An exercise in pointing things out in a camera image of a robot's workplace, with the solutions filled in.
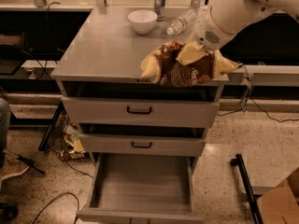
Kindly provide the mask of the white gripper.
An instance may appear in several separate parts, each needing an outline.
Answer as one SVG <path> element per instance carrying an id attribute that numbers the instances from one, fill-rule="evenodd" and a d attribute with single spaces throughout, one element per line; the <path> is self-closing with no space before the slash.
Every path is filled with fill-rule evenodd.
<path id="1" fill-rule="evenodd" d="M 182 65 L 194 63 L 206 56 L 205 49 L 221 49 L 233 39 L 221 30 L 214 22 L 211 7 L 200 9 L 193 30 L 186 44 L 177 56 L 177 61 Z"/>

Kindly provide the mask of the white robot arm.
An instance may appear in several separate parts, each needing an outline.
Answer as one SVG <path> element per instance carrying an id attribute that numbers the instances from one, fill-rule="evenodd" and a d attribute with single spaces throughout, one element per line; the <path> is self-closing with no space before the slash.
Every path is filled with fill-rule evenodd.
<path id="1" fill-rule="evenodd" d="M 246 27 L 282 10 L 298 21 L 299 0 L 216 0 L 198 14 L 193 32 L 177 61 L 183 65 L 221 49 Z"/>

